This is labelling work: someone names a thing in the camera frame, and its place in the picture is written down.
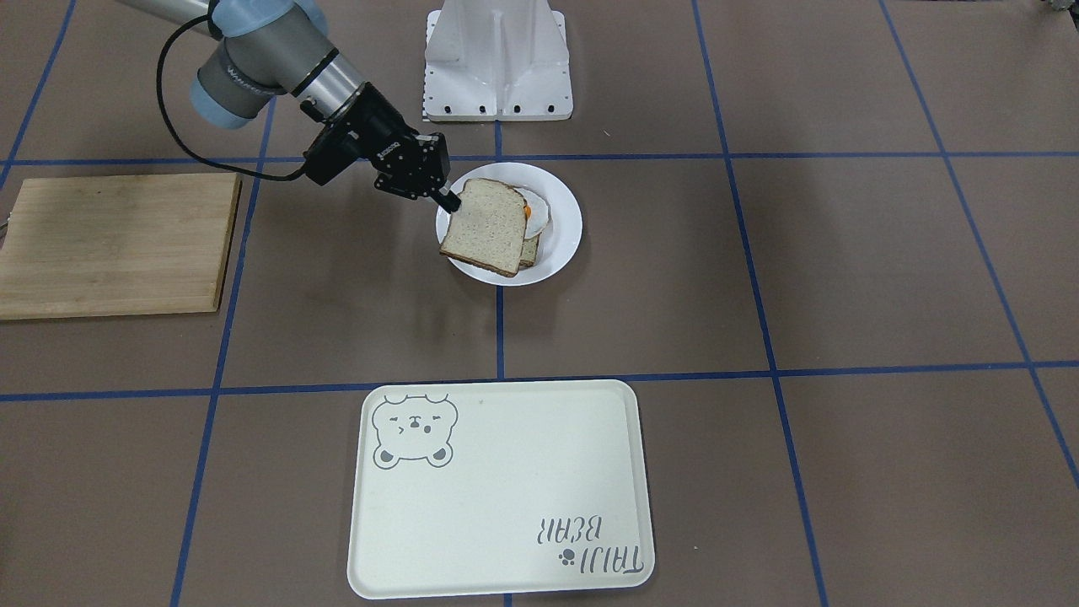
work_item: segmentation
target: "table surface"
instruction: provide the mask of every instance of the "table surface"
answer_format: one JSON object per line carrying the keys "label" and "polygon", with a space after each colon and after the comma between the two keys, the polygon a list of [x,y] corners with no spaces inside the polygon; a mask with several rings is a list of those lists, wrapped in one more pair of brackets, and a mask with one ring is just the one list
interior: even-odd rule
{"label": "table surface", "polygon": [[[323,0],[452,178],[581,203],[549,279],[438,256],[435,207],[244,178],[220,311],[0,325],[0,605],[355,605],[360,403],[393,383],[618,378],[656,570],[421,605],[1079,604],[1079,35],[1036,0],[556,1],[575,111],[421,123],[437,0]],[[169,24],[0,3],[0,212],[24,179],[207,169],[158,115]],[[283,97],[202,153],[295,168]],[[439,555],[453,558],[454,555]]]}

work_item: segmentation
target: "grid line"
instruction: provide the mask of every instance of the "grid line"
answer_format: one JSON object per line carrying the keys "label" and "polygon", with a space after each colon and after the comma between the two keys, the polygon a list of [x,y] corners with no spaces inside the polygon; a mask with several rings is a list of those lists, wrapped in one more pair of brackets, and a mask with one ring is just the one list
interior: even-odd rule
{"label": "grid line", "polygon": [[3,188],[5,182],[8,182],[8,174],[14,165],[15,156],[18,154],[18,148],[23,144],[23,137],[26,136],[26,129],[30,126],[30,120],[33,118],[33,111],[38,109],[38,101],[41,99],[41,92],[45,89],[45,83],[49,81],[49,75],[53,71],[53,64],[56,63],[56,56],[59,55],[60,46],[64,45],[64,39],[67,37],[68,26],[71,25],[71,15],[74,14],[74,3],[76,0],[70,0],[68,2],[67,12],[64,13],[64,20],[60,22],[60,30],[56,33],[56,42],[53,43],[53,50],[49,53],[49,60],[45,61],[45,67],[41,70],[41,78],[38,79],[38,86],[33,89],[33,95],[30,97],[30,104],[26,107],[26,113],[23,114],[23,122],[18,125],[18,133],[15,135],[15,141],[11,144],[11,151],[8,152],[8,158],[3,163],[3,168],[0,169],[0,189]]}
{"label": "grid line", "polygon": [[[262,143],[259,148],[259,161],[255,169],[262,171],[265,163],[263,161],[267,148],[270,146],[270,132],[273,128],[274,110],[276,98],[270,99],[267,108],[265,124],[262,129]],[[255,207],[258,203],[259,187],[261,179],[254,179],[251,183],[250,198],[247,203],[247,213],[244,217],[243,236],[240,239],[240,251],[236,254],[236,270],[232,278],[231,298],[229,309],[224,317],[224,329],[221,332],[221,345],[218,350],[217,368],[214,372],[214,386],[210,388],[209,403],[206,406],[206,422],[203,427],[202,443],[199,447],[199,460],[195,465],[194,481],[191,486],[191,499],[188,505],[188,515],[183,524],[183,536],[180,541],[180,552],[176,563],[176,577],[173,581],[173,593],[169,599],[169,607],[179,607],[180,593],[183,591],[183,577],[187,572],[188,556],[191,551],[191,538],[194,534],[195,518],[199,513],[199,498],[202,495],[202,482],[206,473],[206,460],[209,456],[210,439],[214,436],[214,420],[217,416],[218,399],[221,396],[221,382],[224,377],[224,363],[229,357],[229,344],[232,339],[232,323],[236,316],[236,303],[240,299],[240,284],[244,276],[244,262],[247,258],[247,238],[251,233],[251,220],[255,217]]]}
{"label": "grid line", "polygon": [[805,487],[802,483],[802,470],[798,466],[797,451],[794,445],[794,436],[791,432],[790,419],[787,415],[787,402],[783,399],[783,388],[780,383],[778,368],[776,365],[776,355],[771,345],[771,334],[768,332],[768,321],[764,312],[764,300],[761,295],[761,285],[756,276],[756,267],[753,263],[753,248],[749,239],[749,231],[746,227],[746,216],[742,211],[741,196],[738,193],[738,181],[735,177],[734,161],[730,157],[730,148],[727,141],[726,128],[723,125],[723,110],[720,105],[719,93],[715,87],[715,78],[712,73],[712,61],[708,54],[708,42],[705,39],[705,26],[700,18],[700,6],[697,0],[691,0],[693,4],[693,17],[697,26],[697,38],[700,42],[700,54],[705,64],[705,74],[708,78],[708,88],[712,96],[712,109],[715,113],[715,126],[720,135],[720,144],[723,149],[723,163],[727,173],[727,181],[730,185],[730,198],[738,218],[738,232],[741,237],[742,249],[746,256],[746,267],[749,272],[750,285],[753,288],[753,302],[756,306],[757,320],[761,326],[761,337],[764,343],[764,351],[768,360],[768,372],[771,377],[771,389],[776,397],[776,406],[779,414],[779,422],[783,429],[783,442],[787,444],[787,458],[791,467],[791,478],[794,482],[794,492],[797,497],[798,511],[802,515],[802,527],[806,539],[806,549],[809,551],[809,561],[812,566],[814,579],[817,583],[817,595],[821,607],[828,607],[828,590],[824,585],[824,574],[821,570],[820,557],[817,553],[817,540],[812,530],[812,519],[809,514],[809,505],[806,500]]}
{"label": "grid line", "polygon": [[[1039,361],[1034,365],[1038,369],[1079,369],[1079,361]],[[850,375],[917,375],[928,373],[970,373],[1026,370],[1027,363],[966,363],[946,365],[897,365],[865,368],[820,368],[820,369],[779,369],[779,377],[835,377]],[[232,386],[221,387],[219,397],[250,397],[257,395],[303,395],[318,392],[363,392],[383,386],[436,385],[452,386],[457,384],[490,384],[494,382],[529,383],[529,382],[579,382],[588,380],[618,380],[626,383],[660,383],[660,382],[715,382],[729,380],[761,380],[771,377],[770,370],[721,371],[721,372],[687,372],[687,373],[642,373],[642,374],[600,374],[600,375],[560,375],[560,376],[518,376],[518,377],[475,377],[467,380],[416,380],[407,382],[365,382],[341,384],[292,384],[276,386]],[[213,388],[174,388],[148,390],[100,390],[71,392],[23,392],[0,395],[0,403],[32,403],[55,401],[94,401],[106,399],[175,399],[183,397],[209,397]]]}
{"label": "grid line", "polygon": [[955,167],[952,165],[952,154],[950,154],[947,149],[944,147],[944,140],[941,138],[940,130],[937,128],[937,122],[933,120],[932,112],[929,111],[929,104],[926,102],[926,97],[921,92],[921,86],[918,84],[918,79],[914,74],[914,67],[911,65],[911,60],[906,56],[906,51],[903,49],[903,42],[900,40],[899,31],[896,29],[896,24],[891,18],[891,13],[888,12],[888,6],[885,0],[877,0],[877,3],[880,5],[880,11],[884,13],[884,17],[888,24],[888,29],[891,31],[892,39],[896,41],[896,47],[899,50],[900,58],[903,60],[903,66],[906,68],[906,73],[911,79],[911,84],[914,86],[914,92],[918,96],[918,102],[921,104],[921,110],[926,114],[926,121],[929,123],[929,129],[933,134],[933,139],[937,141],[937,147],[940,149],[944,166],[947,168],[948,176],[952,178],[952,184],[955,187],[955,193],[959,197],[959,204],[962,206],[964,215],[967,217],[967,222],[969,223],[970,231],[974,236],[974,242],[982,256],[982,261],[985,262],[985,267],[989,272],[989,278],[993,280],[993,286],[997,291],[997,296],[1000,299],[1000,306],[1003,308],[1005,316],[1008,318],[1008,325],[1011,327],[1012,333],[1015,337],[1015,344],[1019,346],[1020,353],[1023,356],[1023,362],[1030,374],[1030,381],[1034,383],[1035,390],[1038,394],[1038,399],[1041,401],[1041,408],[1046,412],[1049,426],[1052,429],[1056,443],[1061,449],[1061,454],[1064,456],[1064,461],[1071,473],[1071,481],[1075,483],[1076,487],[1079,488],[1079,468],[1076,467],[1075,458],[1071,456],[1071,452],[1068,449],[1067,441],[1064,438],[1064,432],[1061,430],[1061,425],[1056,419],[1056,414],[1053,413],[1053,406],[1050,404],[1049,398],[1046,396],[1046,391],[1041,386],[1041,378],[1038,377],[1037,367],[1034,364],[1034,361],[1030,358],[1030,353],[1026,347],[1026,342],[1023,340],[1023,333],[1020,331],[1019,322],[1015,320],[1015,315],[1012,313],[1011,305],[1008,302],[1008,296],[1005,293],[1003,284],[1000,281],[996,267],[993,265],[993,259],[989,256],[988,248],[982,239],[982,233],[978,229],[974,215],[967,202],[967,196],[962,191],[962,185],[959,183],[959,177],[956,175]]}
{"label": "grid line", "polygon": [[[494,153],[494,154],[453,154],[453,162],[551,162],[551,161],[599,161],[599,160],[724,160],[727,156],[735,160],[786,160],[804,157],[848,157],[848,158],[880,158],[880,157],[1079,157],[1079,151],[1063,150],[1015,150],[1015,151],[831,151],[831,152],[670,152],[670,153]],[[262,161],[267,164],[284,164],[303,162],[300,155],[275,155],[264,158],[258,156],[220,156],[209,160],[226,163],[255,164]],[[170,157],[59,157],[59,158],[11,158],[4,161],[11,166],[100,166],[109,164],[199,164],[199,161],[187,156]]]}
{"label": "grid line", "polygon": [[[494,121],[494,161],[502,162],[502,121]],[[494,359],[495,376],[506,378],[506,332],[505,332],[505,290],[502,285],[494,287]],[[514,607],[513,593],[502,595],[503,607]]]}

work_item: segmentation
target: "bear illustration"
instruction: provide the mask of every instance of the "bear illustration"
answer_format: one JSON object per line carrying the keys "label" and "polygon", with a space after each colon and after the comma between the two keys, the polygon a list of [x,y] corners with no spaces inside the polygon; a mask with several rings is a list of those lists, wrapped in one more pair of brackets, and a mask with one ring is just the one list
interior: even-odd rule
{"label": "bear illustration", "polygon": [[426,395],[406,396],[400,401],[384,398],[371,414],[379,446],[374,450],[374,465],[390,470],[397,463],[425,459],[435,468],[442,468],[453,458],[450,433],[457,423],[457,408],[449,395],[432,400]]}

